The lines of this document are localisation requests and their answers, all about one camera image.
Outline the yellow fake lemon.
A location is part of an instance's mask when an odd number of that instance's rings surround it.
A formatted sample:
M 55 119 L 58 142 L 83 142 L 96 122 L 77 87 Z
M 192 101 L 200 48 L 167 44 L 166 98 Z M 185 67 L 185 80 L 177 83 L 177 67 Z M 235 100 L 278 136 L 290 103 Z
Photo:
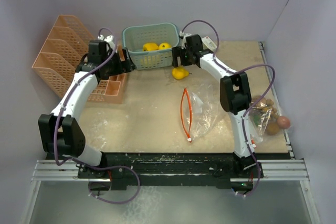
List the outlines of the yellow fake lemon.
M 172 45 L 167 42 L 163 42 L 158 46 L 158 50 L 166 50 L 170 48 L 172 48 Z

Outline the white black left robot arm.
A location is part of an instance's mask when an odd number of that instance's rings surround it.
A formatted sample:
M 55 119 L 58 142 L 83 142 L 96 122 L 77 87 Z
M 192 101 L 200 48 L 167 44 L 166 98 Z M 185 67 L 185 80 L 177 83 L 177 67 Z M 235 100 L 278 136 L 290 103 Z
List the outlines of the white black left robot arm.
M 38 119 L 43 149 L 54 155 L 56 164 L 62 165 L 59 157 L 75 159 L 90 166 L 90 173 L 96 178 L 108 172 L 103 162 L 103 153 L 86 143 L 79 126 L 79 118 L 85 104 L 101 80 L 135 70 L 126 47 L 118 49 L 107 40 L 89 41 L 88 52 L 76 67 L 71 85 L 60 103 L 50 114 L 42 114 Z

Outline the clear zip bag red seal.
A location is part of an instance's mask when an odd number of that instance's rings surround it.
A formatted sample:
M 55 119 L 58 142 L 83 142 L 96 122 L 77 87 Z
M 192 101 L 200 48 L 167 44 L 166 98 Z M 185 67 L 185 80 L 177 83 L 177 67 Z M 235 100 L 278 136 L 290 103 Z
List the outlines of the clear zip bag red seal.
M 219 102 L 219 86 L 206 82 L 183 89 L 180 118 L 189 143 L 208 134 L 225 114 Z

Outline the yellow fake pear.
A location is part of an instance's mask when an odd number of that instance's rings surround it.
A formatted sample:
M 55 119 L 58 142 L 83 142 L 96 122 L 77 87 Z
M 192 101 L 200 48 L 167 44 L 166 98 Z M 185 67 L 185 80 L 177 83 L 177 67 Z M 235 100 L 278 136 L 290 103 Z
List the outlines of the yellow fake pear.
M 189 71 L 182 66 L 172 69 L 172 76 L 175 80 L 182 80 L 186 78 L 189 74 Z

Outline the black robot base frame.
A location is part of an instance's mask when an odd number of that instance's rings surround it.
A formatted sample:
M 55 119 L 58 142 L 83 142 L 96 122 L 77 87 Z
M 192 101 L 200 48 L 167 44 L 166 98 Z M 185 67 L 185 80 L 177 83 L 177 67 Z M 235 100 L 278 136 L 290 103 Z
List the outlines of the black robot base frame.
M 104 153 L 91 168 L 62 158 L 60 168 L 74 164 L 80 179 L 99 182 L 112 190 L 129 186 L 211 186 L 251 191 L 264 171 L 256 156 L 233 153 Z

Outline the yellow fake bell pepper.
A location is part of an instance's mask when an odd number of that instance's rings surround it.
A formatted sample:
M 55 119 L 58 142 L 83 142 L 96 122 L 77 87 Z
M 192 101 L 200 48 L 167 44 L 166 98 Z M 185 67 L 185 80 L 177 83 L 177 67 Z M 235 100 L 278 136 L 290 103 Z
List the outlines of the yellow fake bell pepper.
M 145 43 L 142 47 L 143 51 L 155 51 L 158 50 L 158 45 L 154 42 Z

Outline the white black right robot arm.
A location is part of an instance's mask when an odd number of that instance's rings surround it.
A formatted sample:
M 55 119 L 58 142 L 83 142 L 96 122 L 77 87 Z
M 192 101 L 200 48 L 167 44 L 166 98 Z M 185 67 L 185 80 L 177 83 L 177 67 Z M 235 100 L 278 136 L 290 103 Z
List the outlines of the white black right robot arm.
M 254 167 L 257 178 L 261 178 L 261 165 L 255 156 L 248 123 L 251 93 L 246 72 L 229 68 L 213 51 L 203 48 L 200 35 L 180 32 L 179 37 L 181 44 L 172 48 L 172 66 L 196 65 L 219 82 L 219 101 L 229 115 L 234 136 L 234 173 L 246 177 Z

